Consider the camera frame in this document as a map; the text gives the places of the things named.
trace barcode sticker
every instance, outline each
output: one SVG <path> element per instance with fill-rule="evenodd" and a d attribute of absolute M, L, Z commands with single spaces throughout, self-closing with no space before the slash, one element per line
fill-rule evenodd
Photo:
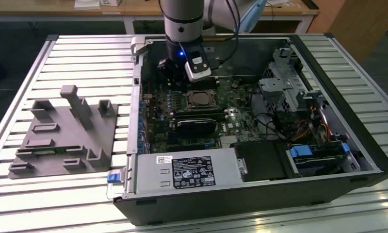
<path fill-rule="evenodd" d="M 172 161 L 172 156 L 158 156 L 156 163 L 158 164 L 170 164 Z"/>

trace warning label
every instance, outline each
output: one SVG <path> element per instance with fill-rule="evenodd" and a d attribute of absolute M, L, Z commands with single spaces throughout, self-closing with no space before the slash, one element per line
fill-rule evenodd
<path fill-rule="evenodd" d="M 216 185 L 211 156 L 174 159 L 172 174 L 176 189 Z"/>

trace aluminum extrusion table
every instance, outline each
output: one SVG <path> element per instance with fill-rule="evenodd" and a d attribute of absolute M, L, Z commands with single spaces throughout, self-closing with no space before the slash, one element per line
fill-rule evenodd
<path fill-rule="evenodd" d="M 136 227 L 107 198 L 108 172 L 11 180 L 8 167 L 34 118 L 34 100 L 79 87 L 90 104 L 120 105 L 112 169 L 127 164 L 132 35 L 50 36 L 0 123 L 0 232 L 374 232 L 388 230 L 388 180 L 331 203 L 175 224 Z M 318 62 L 388 156 L 388 96 L 334 38 L 300 35 Z M 311 74 L 304 71 L 316 89 Z"/>

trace metal bracket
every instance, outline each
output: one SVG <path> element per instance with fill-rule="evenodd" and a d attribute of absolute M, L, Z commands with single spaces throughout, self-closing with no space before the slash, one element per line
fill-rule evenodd
<path fill-rule="evenodd" d="M 146 46 L 146 37 L 144 36 L 136 36 L 131 40 L 131 53 L 134 56 L 139 56 L 147 51 Z"/>

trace blue tab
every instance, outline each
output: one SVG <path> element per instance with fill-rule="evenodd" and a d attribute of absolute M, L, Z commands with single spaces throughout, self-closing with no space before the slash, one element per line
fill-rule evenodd
<path fill-rule="evenodd" d="M 292 156 L 292 158 L 296 158 L 296 157 L 298 157 L 298 154 L 296 154 L 296 151 L 294 150 L 294 148 L 290 149 L 290 152 L 291 152 L 291 156 Z"/>
<path fill-rule="evenodd" d="M 346 142 L 343 142 L 343 149 L 345 149 L 346 154 L 349 152 L 351 152 L 350 146 L 349 146 L 349 144 Z"/>
<path fill-rule="evenodd" d="M 292 158 L 296 158 L 299 156 L 312 156 L 312 151 L 310 146 L 295 146 L 290 150 Z"/>
<path fill-rule="evenodd" d="M 108 174 L 108 183 L 119 183 L 120 181 L 122 181 L 122 174 L 120 173 Z"/>

